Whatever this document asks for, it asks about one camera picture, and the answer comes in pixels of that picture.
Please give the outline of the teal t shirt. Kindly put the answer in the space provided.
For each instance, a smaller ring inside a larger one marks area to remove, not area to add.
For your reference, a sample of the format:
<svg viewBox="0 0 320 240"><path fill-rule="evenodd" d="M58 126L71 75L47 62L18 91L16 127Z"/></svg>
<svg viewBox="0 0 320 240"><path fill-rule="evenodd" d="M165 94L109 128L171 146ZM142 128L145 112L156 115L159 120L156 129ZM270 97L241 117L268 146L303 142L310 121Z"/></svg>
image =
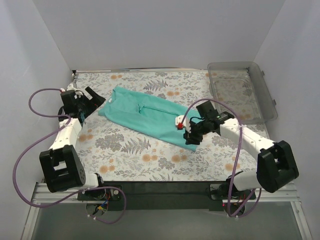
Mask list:
<svg viewBox="0 0 320 240"><path fill-rule="evenodd" d="M176 117L184 116L187 107L150 94L115 87L110 98L98 111L113 123L158 140L195 151L187 145L184 131L176 127Z"/></svg>

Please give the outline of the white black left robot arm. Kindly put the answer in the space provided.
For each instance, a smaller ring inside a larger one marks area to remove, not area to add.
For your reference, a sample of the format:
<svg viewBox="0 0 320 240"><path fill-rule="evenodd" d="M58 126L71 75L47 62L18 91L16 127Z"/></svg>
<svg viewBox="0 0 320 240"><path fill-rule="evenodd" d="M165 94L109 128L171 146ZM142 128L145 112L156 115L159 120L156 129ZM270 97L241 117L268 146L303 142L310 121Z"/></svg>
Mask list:
<svg viewBox="0 0 320 240"><path fill-rule="evenodd" d="M61 90L63 106L58 111L58 121L63 129L57 133L50 148L40 153L39 161L50 192L89 189L89 194L95 200L101 200L107 193L103 179L98 173L85 171L75 146L86 118L106 99L89 86L85 91L91 98L72 86Z"/></svg>

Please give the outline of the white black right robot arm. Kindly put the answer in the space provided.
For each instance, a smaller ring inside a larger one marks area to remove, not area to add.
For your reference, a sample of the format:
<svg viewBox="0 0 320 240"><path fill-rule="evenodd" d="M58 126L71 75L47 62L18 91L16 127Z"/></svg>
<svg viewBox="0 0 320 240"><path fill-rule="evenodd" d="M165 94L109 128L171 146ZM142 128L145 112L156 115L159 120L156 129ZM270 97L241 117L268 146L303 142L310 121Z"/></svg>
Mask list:
<svg viewBox="0 0 320 240"><path fill-rule="evenodd" d="M286 141L265 138L239 122L231 113L218 112L209 99L198 105L198 122L186 114L177 117L177 129L184 129L186 145L199 145L203 136L216 133L238 145L256 160L256 169L234 173L218 187L210 190L213 199L244 198L253 189L274 193L299 176L299 170Z"/></svg>

